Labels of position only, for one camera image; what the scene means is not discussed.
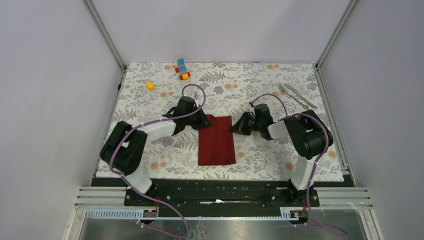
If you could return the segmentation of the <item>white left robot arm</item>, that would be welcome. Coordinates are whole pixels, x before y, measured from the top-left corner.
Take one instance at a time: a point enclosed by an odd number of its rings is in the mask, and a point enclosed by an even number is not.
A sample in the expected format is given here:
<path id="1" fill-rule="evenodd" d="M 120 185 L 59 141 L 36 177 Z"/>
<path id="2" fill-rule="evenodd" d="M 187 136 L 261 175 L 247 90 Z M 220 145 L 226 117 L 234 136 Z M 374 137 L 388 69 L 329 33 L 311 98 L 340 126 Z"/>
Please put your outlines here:
<path id="1" fill-rule="evenodd" d="M 161 119 L 137 126 L 125 121 L 118 122 L 105 141 L 99 158 L 109 164 L 114 173 L 124 177 L 128 186 L 137 191 L 136 199 L 148 206 L 154 202 L 155 192 L 150 188 L 152 180 L 141 167 L 145 146 L 155 140 L 177 135 L 187 126 L 200 130 L 212 125 L 201 105 L 191 97 L 182 96 Z"/>

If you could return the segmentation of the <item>red cloth napkin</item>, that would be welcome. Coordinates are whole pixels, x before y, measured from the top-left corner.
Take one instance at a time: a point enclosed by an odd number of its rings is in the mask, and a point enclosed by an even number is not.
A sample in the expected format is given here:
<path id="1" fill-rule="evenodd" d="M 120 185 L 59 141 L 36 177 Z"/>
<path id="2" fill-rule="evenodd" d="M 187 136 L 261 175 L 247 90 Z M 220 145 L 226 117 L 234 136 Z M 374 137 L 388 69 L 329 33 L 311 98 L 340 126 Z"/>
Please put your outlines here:
<path id="1" fill-rule="evenodd" d="M 198 132 L 198 165 L 226 166 L 236 163 L 231 116 L 206 115 L 212 126 Z"/>

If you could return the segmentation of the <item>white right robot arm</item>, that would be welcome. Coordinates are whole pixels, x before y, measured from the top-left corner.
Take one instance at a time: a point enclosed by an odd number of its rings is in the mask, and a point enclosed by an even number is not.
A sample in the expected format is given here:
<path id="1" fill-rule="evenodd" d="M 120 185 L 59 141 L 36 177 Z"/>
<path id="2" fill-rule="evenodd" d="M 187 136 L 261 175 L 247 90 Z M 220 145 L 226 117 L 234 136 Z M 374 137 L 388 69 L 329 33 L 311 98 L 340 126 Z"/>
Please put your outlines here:
<path id="1" fill-rule="evenodd" d="M 293 206 L 299 206 L 307 199 L 305 191 L 313 185 L 317 161 L 334 142 L 331 132 L 313 110 L 274 121 L 268 105 L 264 103 L 255 105 L 252 112 L 244 112 L 229 131 L 244 136 L 258 132 L 267 141 L 284 137 L 291 139 L 298 159 L 286 198 Z"/>

